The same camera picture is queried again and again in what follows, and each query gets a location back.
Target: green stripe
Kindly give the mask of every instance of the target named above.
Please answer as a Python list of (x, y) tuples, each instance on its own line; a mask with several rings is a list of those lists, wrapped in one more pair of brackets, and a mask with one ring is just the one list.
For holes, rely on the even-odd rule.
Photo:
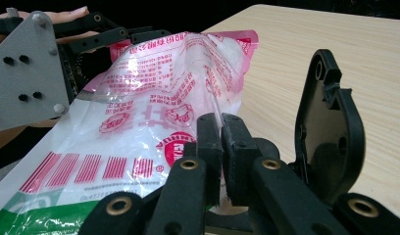
[(36, 209), (25, 213), (0, 211), (0, 234), (76, 233), (99, 201)]

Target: pink and white plastic bag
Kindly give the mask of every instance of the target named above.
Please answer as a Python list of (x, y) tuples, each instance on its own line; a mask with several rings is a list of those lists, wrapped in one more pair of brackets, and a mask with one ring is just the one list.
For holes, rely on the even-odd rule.
[(0, 211), (0, 232), (74, 234), (103, 197), (164, 185), (198, 117), (237, 113), (257, 45), (243, 30), (112, 46), (112, 66), (85, 87), (84, 117)]

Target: hand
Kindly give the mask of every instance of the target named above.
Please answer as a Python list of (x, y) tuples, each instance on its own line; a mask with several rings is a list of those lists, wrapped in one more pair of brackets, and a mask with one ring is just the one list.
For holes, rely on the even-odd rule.
[[(29, 16), (28, 12), (23, 12), (23, 11), (18, 11), (19, 15), (21, 18), (25, 19)], [(44, 12), (51, 20), (53, 24), (59, 24), (59, 23), (65, 23), (65, 22), (71, 22), (77, 18), (84, 17), (89, 14), (89, 11), (87, 10), (87, 7), (81, 7), (78, 8), (74, 11), (71, 12)], [(4, 13), (0, 15), (0, 18), (6, 18), (8, 17), (8, 13)], [(57, 39), (58, 43), (68, 43), (73, 40), (77, 40), (79, 38), (83, 37), (88, 37), (90, 35), (94, 35), (96, 32), (94, 31), (89, 31), (84, 34), (80, 35), (75, 35), (75, 36), (70, 36), (70, 37), (65, 37), (65, 38), (59, 38)], [(0, 43), (5, 39), (4, 35), (0, 35)]]
[[(29, 16), (28, 12), (18, 11), (18, 13), (19, 13), (20, 17), (23, 19), (25, 19)], [(58, 24), (58, 23), (71, 22), (77, 18), (84, 17), (89, 14), (89, 11), (87, 10), (87, 7), (82, 7), (82, 8), (76, 9), (71, 12), (59, 12), (59, 13), (44, 12), (44, 13), (47, 14), (47, 16), (51, 19), (53, 24)], [(6, 18), (7, 16), (8, 16), (7, 13), (1, 14), (0, 18)], [(94, 35), (94, 34), (96, 34), (96, 32), (89, 31), (84, 34), (57, 39), (57, 42), (58, 43), (68, 43), (72, 40), (76, 40), (78, 38), (87, 37), (87, 36)], [(0, 35), (0, 43), (4, 39), (5, 39), (5, 36)], [(32, 123), (29, 126), (51, 127), (56, 122), (57, 122), (56, 119), (51, 119), (51, 120), (41, 121), (38, 123)], [(0, 148), (5, 146), (8, 142), (10, 142), (12, 139), (14, 139), (17, 135), (19, 135), (25, 128), (26, 128), (26, 125), (0, 131)]]

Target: black fabric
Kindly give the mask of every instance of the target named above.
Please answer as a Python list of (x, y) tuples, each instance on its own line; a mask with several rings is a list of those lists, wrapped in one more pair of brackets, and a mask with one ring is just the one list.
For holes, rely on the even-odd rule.
[(22, 159), (51, 129), (27, 127), (16, 138), (0, 149), (0, 168)]

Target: wooden table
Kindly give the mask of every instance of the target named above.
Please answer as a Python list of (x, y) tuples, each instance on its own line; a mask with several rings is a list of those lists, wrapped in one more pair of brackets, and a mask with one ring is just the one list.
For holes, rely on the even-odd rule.
[(238, 115), (254, 137), (295, 160), (294, 124), (313, 54), (329, 49), (351, 88), (366, 134), (362, 173), (350, 190), (400, 217), (400, 21), (252, 6), (206, 30), (254, 29), (259, 36)]

